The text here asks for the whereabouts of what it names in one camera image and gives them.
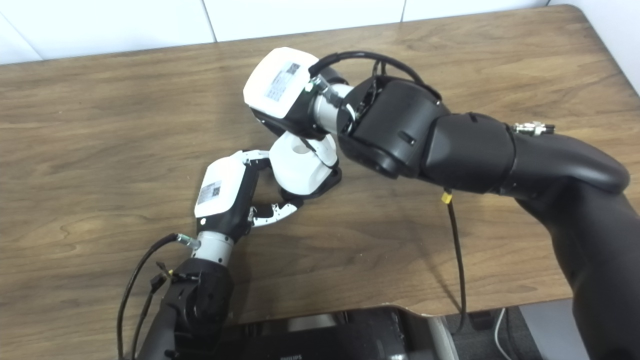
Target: white cable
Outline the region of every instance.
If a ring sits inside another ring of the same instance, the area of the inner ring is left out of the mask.
[[[505,359],[511,360],[511,358],[507,355],[507,353],[500,346],[500,342],[498,342],[498,330],[500,329],[500,324],[502,323],[502,317],[504,316],[504,312],[506,311],[506,307],[503,307],[500,311],[500,315],[498,316],[498,322],[495,324],[495,330],[493,332],[493,340],[495,341],[495,346],[498,347],[498,350],[502,353]]]

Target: black cable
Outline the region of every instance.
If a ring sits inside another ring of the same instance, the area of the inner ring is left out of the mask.
[[[154,295],[164,285],[166,282],[166,274],[160,273],[154,276],[151,279],[151,290],[149,290],[149,294],[147,295],[147,299],[145,300],[145,305],[142,307],[142,311],[140,312],[140,317],[138,318],[138,324],[136,325],[136,331],[133,333],[133,341],[131,342],[131,360],[136,360],[136,349],[138,347],[138,338],[140,337],[140,330],[142,329],[142,324],[145,322],[145,318],[149,313],[149,307],[151,307],[151,300],[153,300]]]
[[[378,75],[378,67],[380,67],[380,75],[386,76],[387,75],[387,63],[383,63],[380,60],[376,60],[376,62],[373,63],[373,69],[371,69],[371,76],[377,76]]]
[[[176,241],[178,238],[177,234],[169,234],[164,238],[156,241],[155,244],[151,245],[151,247],[147,250],[147,252],[142,256],[138,265],[133,270],[133,274],[131,274],[131,278],[129,279],[129,283],[124,290],[124,295],[122,295],[122,301],[120,302],[120,309],[118,309],[118,320],[116,321],[116,342],[118,345],[118,360],[124,360],[124,346],[122,345],[122,319],[124,317],[124,309],[127,307],[127,301],[129,300],[129,295],[131,294],[131,290],[133,289],[133,284],[136,282],[138,278],[138,274],[140,270],[142,270],[142,266],[147,262],[147,260],[151,257],[151,255],[156,252],[161,247],[165,246],[168,243]]]
[[[458,235],[458,223],[456,212],[453,210],[453,200],[447,203],[449,210],[449,220],[451,221],[451,232],[453,233],[453,245],[456,248],[456,261],[458,262],[458,276],[460,277],[460,323],[453,334],[459,333],[465,326],[467,318],[467,286],[465,284],[465,266],[462,263],[462,249],[460,247],[460,237]]]
[[[416,83],[424,85],[424,81],[422,80],[420,75],[418,75],[418,73],[407,64],[389,56],[372,53],[370,51],[345,51],[343,53],[327,55],[324,58],[318,60],[317,63],[309,67],[309,75],[311,78],[314,78],[318,76],[320,72],[325,68],[346,59],[378,60],[382,63],[387,63],[400,71],[403,71],[405,74],[409,75]]]
[[[142,312],[140,313],[140,318],[138,319],[138,324],[136,325],[136,331],[133,333],[133,341],[131,342],[131,360],[136,360],[136,349],[138,347],[138,338],[140,336],[140,330],[142,329],[142,323],[145,321],[147,317],[147,313],[149,311],[149,307],[151,306],[151,300],[153,300],[154,294],[153,292],[149,292],[147,295],[147,299],[145,300],[145,305],[142,307]]]

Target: metal connector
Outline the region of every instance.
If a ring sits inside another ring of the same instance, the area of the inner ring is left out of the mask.
[[[185,234],[178,234],[176,241],[193,250],[198,250],[200,248],[200,240],[186,236]]]
[[[556,130],[555,125],[546,125],[540,121],[525,122],[523,124],[514,124],[511,126],[514,133],[529,136],[540,136],[542,134],[553,134]]]
[[[322,76],[318,75],[311,79],[311,83],[318,89],[320,95],[322,95],[326,102],[333,105],[335,108],[340,108],[340,104],[342,104],[342,98],[338,91],[331,87],[331,84],[327,82]]]

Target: label sticker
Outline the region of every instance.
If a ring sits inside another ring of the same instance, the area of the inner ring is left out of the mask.
[[[284,94],[287,86],[291,82],[292,79],[295,78],[296,72],[300,69],[300,64],[294,63],[292,61],[288,61],[285,65],[280,69],[278,75],[273,79],[271,85],[267,89],[267,92],[264,93],[264,96],[267,98],[278,102]]]
[[[198,195],[198,205],[203,202],[207,202],[213,200],[220,196],[220,185],[222,181],[216,181],[215,183],[208,184],[207,186],[203,186],[200,189],[200,194]]]

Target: wooden table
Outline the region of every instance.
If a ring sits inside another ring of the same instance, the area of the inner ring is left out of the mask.
[[[573,7],[2,66],[3,358],[115,358],[116,310],[131,270],[161,236],[194,234],[205,167],[275,140],[252,118],[242,88],[280,46],[389,54],[453,111],[554,123],[626,165],[627,195],[640,207],[640,100]],[[370,66],[337,68],[357,83]],[[380,304],[457,312],[441,189],[341,164],[336,189],[234,250],[232,322]],[[267,178],[257,198],[275,199],[275,190]],[[548,234],[513,200],[457,193],[456,211],[471,311],[571,295]],[[187,253],[174,245],[154,259],[175,266]],[[135,287],[127,346],[155,273],[146,268]]]

